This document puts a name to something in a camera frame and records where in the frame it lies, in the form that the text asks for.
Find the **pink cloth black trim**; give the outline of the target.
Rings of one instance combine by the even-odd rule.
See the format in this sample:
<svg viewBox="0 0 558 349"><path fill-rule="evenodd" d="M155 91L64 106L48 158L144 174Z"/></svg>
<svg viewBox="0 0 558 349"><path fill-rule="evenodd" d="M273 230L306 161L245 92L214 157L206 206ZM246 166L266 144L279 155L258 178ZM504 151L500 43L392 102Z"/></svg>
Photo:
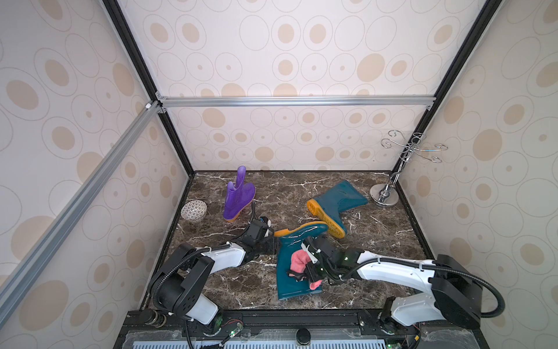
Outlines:
<svg viewBox="0 0 558 349"><path fill-rule="evenodd" d="M310 290L316 290L321 286L322 281L312 280L310 269L307 267L309 263L312 264L312 261L306 251L295 251L291 256L291 265L287 275L297 282L308 281Z"/></svg>

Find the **purple rubber boot yellow sole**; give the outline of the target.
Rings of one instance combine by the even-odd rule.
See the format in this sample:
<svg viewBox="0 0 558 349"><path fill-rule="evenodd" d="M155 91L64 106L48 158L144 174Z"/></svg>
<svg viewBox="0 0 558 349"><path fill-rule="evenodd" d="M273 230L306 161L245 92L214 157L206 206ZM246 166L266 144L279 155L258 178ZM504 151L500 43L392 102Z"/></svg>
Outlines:
<svg viewBox="0 0 558 349"><path fill-rule="evenodd" d="M228 222L234 221L241 211L254 200L256 193L255 185L247 183L245 179L246 168L240 166L237 169L235 182L227 184L223 218Z"/></svg>

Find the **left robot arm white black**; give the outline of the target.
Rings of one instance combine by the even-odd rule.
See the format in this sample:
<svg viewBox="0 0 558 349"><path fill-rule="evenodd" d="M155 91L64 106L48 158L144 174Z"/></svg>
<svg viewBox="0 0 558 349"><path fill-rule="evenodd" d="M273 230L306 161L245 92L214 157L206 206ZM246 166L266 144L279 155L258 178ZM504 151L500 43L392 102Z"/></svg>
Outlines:
<svg viewBox="0 0 558 349"><path fill-rule="evenodd" d="M252 203L249 224L232 241L204 248L180 244L150 280L152 303L160 311L197 321L216 332L222 323L222 311L203 295L209 276L244 266L261 255L277 254L279 247L270 220L258 217L256 204Z"/></svg>

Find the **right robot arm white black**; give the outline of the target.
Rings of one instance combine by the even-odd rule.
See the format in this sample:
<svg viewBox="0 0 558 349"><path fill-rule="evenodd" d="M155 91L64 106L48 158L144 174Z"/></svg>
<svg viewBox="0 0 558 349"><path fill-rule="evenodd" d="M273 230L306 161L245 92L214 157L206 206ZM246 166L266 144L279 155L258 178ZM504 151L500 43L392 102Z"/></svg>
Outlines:
<svg viewBox="0 0 558 349"><path fill-rule="evenodd" d="M309 282L380 281L416 291L406 298L386 299L378 322L387 334L428 321L476 330L482 319L495 318L505 309L505 300L493 285L446 254L435 260L406 260L353 248L339 250L325 236L307 237L301 247L307 259L301 277Z"/></svg>

